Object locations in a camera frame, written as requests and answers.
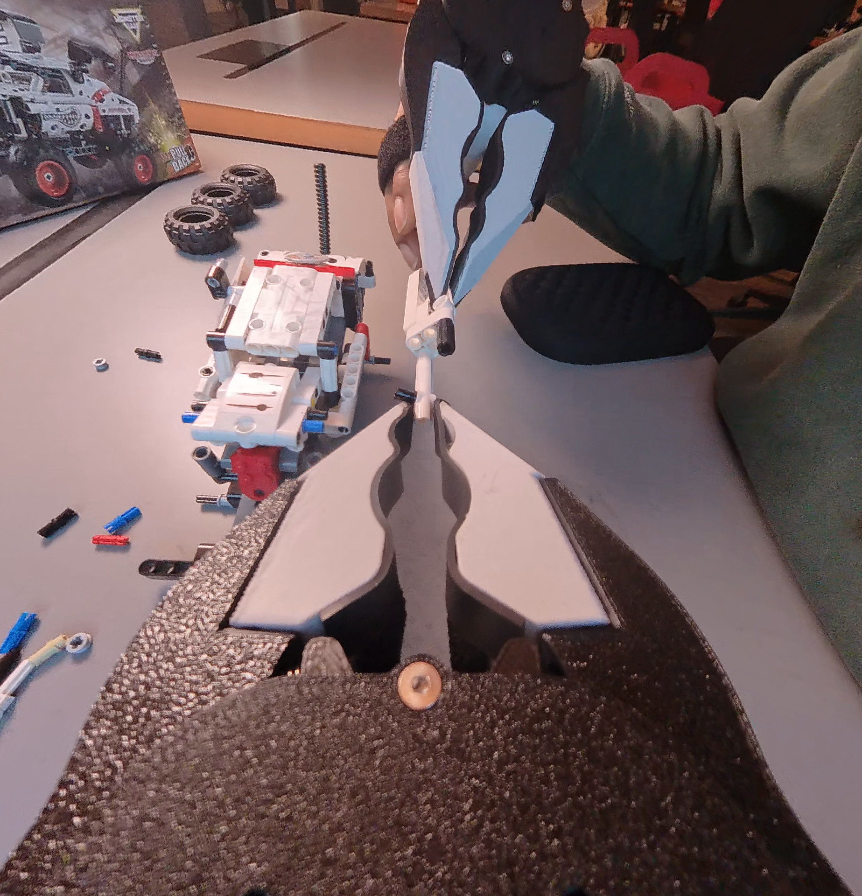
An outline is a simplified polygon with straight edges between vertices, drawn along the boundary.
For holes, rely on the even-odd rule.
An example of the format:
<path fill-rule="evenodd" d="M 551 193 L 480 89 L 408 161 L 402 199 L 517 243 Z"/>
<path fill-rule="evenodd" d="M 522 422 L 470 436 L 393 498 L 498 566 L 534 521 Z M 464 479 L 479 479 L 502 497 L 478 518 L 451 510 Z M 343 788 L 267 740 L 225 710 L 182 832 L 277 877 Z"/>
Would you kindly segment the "lego set box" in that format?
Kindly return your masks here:
<path fill-rule="evenodd" d="M 145 3 L 0 1 L 0 229 L 200 167 Z"/>

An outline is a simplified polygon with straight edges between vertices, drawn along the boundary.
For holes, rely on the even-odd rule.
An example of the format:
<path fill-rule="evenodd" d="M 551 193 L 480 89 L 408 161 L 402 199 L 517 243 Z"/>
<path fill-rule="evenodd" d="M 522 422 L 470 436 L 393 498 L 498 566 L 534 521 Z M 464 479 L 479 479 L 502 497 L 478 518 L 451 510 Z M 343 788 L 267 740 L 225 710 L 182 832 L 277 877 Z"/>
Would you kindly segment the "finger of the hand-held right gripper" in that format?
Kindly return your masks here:
<path fill-rule="evenodd" d="M 459 303 L 533 209 L 533 195 L 554 123 L 537 110 L 506 116 L 494 131 L 480 167 L 467 242 L 450 280 Z"/>
<path fill-rule="evenodd" d="M 408 60 L 406 96 L 414 151 L 410 186 L 422 266 L 435 297 L 464 297 L 455 256 L 457 212 L 468 180 L 465 159 L 481 128 L 484 105 L 466 73 L 446 62 Z"/>

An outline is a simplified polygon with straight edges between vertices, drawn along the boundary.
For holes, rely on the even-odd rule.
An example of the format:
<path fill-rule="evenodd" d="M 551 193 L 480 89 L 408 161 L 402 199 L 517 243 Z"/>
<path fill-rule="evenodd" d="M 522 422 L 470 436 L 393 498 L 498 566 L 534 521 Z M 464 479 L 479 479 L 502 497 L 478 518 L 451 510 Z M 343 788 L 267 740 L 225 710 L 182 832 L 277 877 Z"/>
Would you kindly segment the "person's right forearm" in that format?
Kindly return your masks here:
<path fill-rule="evenodd" d="M 717 117 L 635 92 L 612 62 L 583 67 L 582 140 L 549 206 L 682 283 L 803 269 L 862 139 L 862 28 Z"/>

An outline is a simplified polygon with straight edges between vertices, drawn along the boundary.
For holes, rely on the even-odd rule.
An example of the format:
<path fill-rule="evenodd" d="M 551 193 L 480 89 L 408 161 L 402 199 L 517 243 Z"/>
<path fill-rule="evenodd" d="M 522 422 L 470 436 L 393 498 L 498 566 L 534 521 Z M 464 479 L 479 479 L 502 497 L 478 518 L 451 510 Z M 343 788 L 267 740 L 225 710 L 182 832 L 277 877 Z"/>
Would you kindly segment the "black lego tyre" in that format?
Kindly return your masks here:
<path fill-rule="evenodd" d="M 226 182 L 210 182 L 197 186 L 190 196 L 191 202 L 221 212 L 233 229 L 248 223 L 254 214 L 250 196 L 240 185 Z"/>
<path fill-rule="evenodd" d="M 252 163 L 238 163 L 225 168 L 220 181 L 245 190 L 254 207 L 272 204 L 277 198 L 274 176 L 267 168 Z"/>
<path fill-rule="evenodd" d="M 216 208 L 189 204 L 171 209 L 164 218 L 169 241 L 189 254 L 213 254 L 232 245 L 234 233 L 228 217 Z"/>

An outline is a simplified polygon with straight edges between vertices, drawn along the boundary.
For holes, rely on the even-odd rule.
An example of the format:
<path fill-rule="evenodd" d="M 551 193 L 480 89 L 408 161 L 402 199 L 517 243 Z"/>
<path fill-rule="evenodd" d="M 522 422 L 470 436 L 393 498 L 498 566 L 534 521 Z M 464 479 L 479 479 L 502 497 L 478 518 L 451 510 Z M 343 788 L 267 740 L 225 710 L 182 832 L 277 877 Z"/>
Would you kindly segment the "white lego truck model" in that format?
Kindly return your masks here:
<path fill-rule="evenodd" d="M 364 368 L 390 363 L 373 354 L 363 320 L 371 261 L 331 252 L 327 171 L 313 170 L 318 252 L 262 250 L 234 276 L 224 259 L 206 275 L 223 307 L 182 420 L 199 443 L 193 459 L 229 489 L 199 503 L 261 502 L 305 471 L 351 434 Z"/>

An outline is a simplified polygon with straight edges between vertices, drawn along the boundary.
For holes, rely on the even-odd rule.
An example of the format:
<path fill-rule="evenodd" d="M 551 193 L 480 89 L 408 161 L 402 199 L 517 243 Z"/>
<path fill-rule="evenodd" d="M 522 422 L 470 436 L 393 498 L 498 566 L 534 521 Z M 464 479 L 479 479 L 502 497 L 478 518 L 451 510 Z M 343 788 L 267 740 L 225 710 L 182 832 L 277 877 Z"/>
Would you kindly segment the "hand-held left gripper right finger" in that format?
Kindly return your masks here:
<path fill-rule="evenodd" d="M 447 403 L 435 407 L 447 543 L 449 634 L 507 641 L 609 624 L 544 477 Z"/>

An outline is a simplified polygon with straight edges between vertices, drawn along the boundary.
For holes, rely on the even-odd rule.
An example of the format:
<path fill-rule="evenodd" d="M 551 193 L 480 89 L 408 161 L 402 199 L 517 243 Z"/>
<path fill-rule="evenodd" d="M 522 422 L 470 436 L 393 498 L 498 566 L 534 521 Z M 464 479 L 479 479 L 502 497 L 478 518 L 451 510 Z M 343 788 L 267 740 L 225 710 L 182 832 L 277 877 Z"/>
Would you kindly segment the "person's right hand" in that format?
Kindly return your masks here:
<path fill-rule="evenodd" d="M 390 183 L 385 186 L 383 198 L 394 244 L 401 252 L 407 267 L 415 271 L 421 267 L 422 258 L 409 168 L 409 161 L 403 161 L 396 166 Z"/>

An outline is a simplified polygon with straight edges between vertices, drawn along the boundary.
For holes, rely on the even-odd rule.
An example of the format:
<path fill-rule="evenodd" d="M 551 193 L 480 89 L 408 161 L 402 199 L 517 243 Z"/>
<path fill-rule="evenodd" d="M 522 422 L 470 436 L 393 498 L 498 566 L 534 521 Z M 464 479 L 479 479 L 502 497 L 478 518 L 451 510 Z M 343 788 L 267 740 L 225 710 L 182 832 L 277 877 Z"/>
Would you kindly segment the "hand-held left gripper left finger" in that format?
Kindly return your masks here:
<path fill-rule="evenodd" d="M 345 648 L 400 648 L 405 600 L 392 506 L 402 495 L 412 407 L 399 403 L 300 478 L 246 583 L 230 623 Z"/>

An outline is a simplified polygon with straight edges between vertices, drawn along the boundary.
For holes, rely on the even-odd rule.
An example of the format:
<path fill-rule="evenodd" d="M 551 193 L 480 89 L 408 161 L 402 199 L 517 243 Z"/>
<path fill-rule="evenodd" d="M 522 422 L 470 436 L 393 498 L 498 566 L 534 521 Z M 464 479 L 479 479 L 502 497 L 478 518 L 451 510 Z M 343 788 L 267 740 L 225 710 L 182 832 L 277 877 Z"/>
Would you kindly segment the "grey table with black inset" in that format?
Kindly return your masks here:
<path fill-rule="evenodd" d="M 189 129 L 376 156 L 404 24 L 302 11 L 164 51 Z"/>

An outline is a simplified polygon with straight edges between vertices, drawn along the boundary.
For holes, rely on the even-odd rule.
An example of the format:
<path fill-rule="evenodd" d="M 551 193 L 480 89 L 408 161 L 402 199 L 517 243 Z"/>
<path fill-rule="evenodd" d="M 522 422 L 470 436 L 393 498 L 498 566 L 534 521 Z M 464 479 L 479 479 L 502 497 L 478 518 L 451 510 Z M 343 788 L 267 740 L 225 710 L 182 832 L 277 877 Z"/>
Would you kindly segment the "white lego panel subassembly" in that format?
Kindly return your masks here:
<path fill-rule="evenodd" d="M 434 396 L 434 360 L 454 353 L 455 306 L 449 291 L 436 297 L 423 269 L 409 277 L 406 286 L 404 333 L 406 347 L 415 355 L 414 417 L 428 420 Z"/>

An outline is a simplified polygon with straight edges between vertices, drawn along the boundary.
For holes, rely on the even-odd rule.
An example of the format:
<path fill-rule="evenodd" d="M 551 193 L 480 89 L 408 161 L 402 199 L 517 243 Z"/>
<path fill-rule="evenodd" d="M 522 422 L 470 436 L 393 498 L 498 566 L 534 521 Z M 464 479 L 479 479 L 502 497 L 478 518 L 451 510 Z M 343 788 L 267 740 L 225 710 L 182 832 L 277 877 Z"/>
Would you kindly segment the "white yellow lego subassembly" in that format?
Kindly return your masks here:
<path fill-rule="evenodd" d="M 44 662 L 62 652 L 70 655 L 81 654 L 92 645 L 92 636 L 89 633 L 79 632 L 73 635 L 60 634 L 56 638 L 44 644 L 39 650 L 23 659 L 11 674 L 0 684 L 0 720 L 15 700 L 16 691 L 29 678 L 33 672 Z"/>

